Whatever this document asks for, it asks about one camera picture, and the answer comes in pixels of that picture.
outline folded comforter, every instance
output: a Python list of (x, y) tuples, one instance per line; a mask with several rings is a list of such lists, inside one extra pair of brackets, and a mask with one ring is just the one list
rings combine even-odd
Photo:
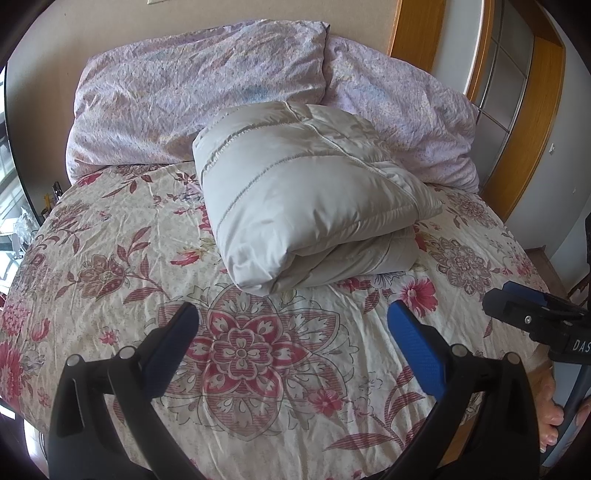
[(228, 274), (254, 295), (409, 270), (411, 225), (441, 212), (370, 122), (326, 106), (225, 109), (193, 155)]

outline blue gripper pad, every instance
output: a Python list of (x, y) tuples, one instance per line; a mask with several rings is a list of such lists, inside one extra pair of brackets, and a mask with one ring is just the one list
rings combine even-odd
[(423, 391), (440, 400), (446, 390), (449, 345), (435, 328), (422, 325), (401, 300), (388, 308), (388, 328)]
[(142, 370), (143, 393), (146, 398), (164, 395), (178, 365), (199, 329), (199, 311), (194, 305), (184, 304), (171, 322), (174, 324), (160, 340)]
[(515, 283), (512, 281), (505, 282), (503, 285), (503, 291), (507, 293), (511, 293), (518, 297), (521, 297), (524, 300), (529, 300), (533, 303), (537, 303), (545, 307), (547, 305), (546, 298), (544, 297), (544, 293), (539, 290), (534, 290), (533, 288), (526, 287), (525, 285), (520, 285), (519, 283)]

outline lavender pillowcase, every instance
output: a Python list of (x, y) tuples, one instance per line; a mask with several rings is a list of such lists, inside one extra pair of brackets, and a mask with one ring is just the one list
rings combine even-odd
[(465, 95), (402, 60), (328, 35), (322, 105), (370, 120), (396, 160), (425, 183), (478, 192), (468, 153), (476, 110)]
[(257, 20), (140, 41), (89, 60), (66, 150), (70, 181), (104, 166), (191, 161), (223, 108), (320, 103), (328, 25)]

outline white wall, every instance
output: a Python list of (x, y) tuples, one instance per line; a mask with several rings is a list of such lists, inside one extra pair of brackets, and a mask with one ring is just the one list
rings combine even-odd
[(591, 197), (587, 199), (579, 218), (550, 262), (567, 290), (573, 288), (587, 273), (587, 242), (585, 219), (591, 213)]
[[(566, 47), (560, 106), (540, 163), (506, 223), (524, 248), (546, 245), (548, 257), (557, 252), (591, 194), (591, 74), (554, 25)], [(552, 143), (556, 150), (550, 155)], [(553, 258), (557, 270), (563, 261), (564, 255)]]
[(447, 0), (441, 37), (431, 74), (466, 93), (482, 25), (482, 0)]

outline wrinkled fabric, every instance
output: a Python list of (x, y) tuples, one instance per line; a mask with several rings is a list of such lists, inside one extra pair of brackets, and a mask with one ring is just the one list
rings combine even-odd
[(435, 77), (352, 40), (329, 35), (322, 105), (370, 120), (419, 180), (478, 192), (469, 158), (476, 107)]
[[(108, 359), (189, 301), (199, 331), (152, 404), (206, 478), (356, 480), (382, 471), (434, 404), (388, 331), (390, 303), (402, 300), (477, 356), (513, 351), (536, 366), (536, 344), (481, 304), (508, 280), (545, 289), (535, 268), (480, 198), (429, 188), (444, 208), (414, 225), (420, 254), (410, 270), (257, 297), (226, 273), (192, 162), (87, 176), (44, 222), (8, 295), (0, 395), (47, 433), (69, 355)], [(143, 463), (121, 409), (106, 401), (126, 451)]]
[(466, 97), (326, 30), (320, 22), (250, 21), (93, 57), (74, 102), (70, 181), (109, 165), (190, 161), (191, 143), (223, 108), (322, 100), (370, 120), (421, 181), (476, 192), (467, 155), (475, 114)]
[(108, 165), (189, 161), (191, 142), (222, 108), (319, 103), (327, 29), (322, 22), (257, 20), (95, 56), (74, 100), (70, 181)]
[(441, 212), (371, 123), (326, 106), (222, 110), (193, 156), (228, 274), (253, 295), (408, 270), (411, 225)]

